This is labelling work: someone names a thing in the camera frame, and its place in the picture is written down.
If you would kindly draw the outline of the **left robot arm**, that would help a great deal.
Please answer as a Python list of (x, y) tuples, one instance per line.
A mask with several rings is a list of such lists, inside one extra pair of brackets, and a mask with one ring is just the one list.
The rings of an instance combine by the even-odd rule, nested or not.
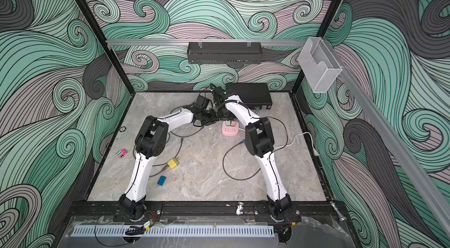
[(191, 123), (214, 124), (216, 112), (208, 108), (211, 100), (199, 95), (194, 102), (165, 116), (147, 116), (135, 138), (135, 165), (130, 183), (119, 202), (132, 221), (145, 215), (146, 185), (157, 157), (164, 151), (169, 132)]

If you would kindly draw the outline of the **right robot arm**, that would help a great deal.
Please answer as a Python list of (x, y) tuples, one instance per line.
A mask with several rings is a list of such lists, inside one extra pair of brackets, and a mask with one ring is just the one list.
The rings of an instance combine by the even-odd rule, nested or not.
[(275, 162), (274, 135), (267, 117), (255, 114), (238, 96), (220, 86), (210, 84), (215, 107), (231, 112), (245, 128), (245, 145), (258, 161), (267, 187), (268, 210), (271, 217), (280, 222), (292, 206)]

